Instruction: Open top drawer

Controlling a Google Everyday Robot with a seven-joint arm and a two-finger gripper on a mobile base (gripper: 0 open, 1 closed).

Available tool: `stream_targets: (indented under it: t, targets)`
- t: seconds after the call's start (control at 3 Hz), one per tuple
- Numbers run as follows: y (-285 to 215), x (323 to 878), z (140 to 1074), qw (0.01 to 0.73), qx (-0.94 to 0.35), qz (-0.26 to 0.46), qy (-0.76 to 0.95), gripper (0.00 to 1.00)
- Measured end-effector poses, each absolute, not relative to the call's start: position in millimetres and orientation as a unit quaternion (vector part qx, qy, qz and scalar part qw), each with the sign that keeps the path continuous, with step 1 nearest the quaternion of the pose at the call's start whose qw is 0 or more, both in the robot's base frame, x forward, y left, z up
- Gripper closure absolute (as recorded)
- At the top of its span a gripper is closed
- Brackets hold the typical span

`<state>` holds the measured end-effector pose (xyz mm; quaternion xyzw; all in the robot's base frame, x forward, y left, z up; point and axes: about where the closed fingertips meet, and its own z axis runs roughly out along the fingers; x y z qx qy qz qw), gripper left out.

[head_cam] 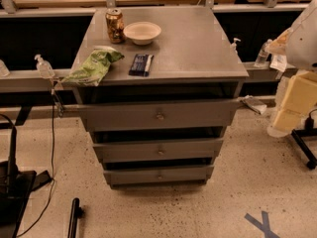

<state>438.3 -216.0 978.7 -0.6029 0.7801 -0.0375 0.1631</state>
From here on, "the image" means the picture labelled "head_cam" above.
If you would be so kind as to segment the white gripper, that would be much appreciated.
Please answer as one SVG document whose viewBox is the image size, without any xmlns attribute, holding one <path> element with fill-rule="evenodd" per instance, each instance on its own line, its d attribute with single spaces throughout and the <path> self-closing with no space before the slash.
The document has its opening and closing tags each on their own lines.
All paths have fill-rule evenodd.
<svg viewBox="0 0 317 238">
<path fill-rule="evenodd" d="M 317 73 L 304 71 L 291 78 L 284 76 L 278 84 L 275 103 L 266 131 L 281 138 L 289 135 L 300 124 L 301 116 L 316 105 Z"/>
</svg>

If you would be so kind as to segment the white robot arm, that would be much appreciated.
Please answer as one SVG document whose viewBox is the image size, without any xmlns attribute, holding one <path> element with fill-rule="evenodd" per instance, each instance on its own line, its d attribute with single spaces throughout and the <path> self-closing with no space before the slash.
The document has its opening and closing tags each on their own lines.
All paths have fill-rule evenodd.
<svg viewBox="0 0 317 238">
<path fill-rule="evenodd" d="M 278 85 L 276 108 L 266 129 L 270 136 L 280 138 L 289 135 L 317 103 L 317 0 L 312 0 L 266 50 L 286 56 L 287 63 L 298 69 Z"/>
</svg>

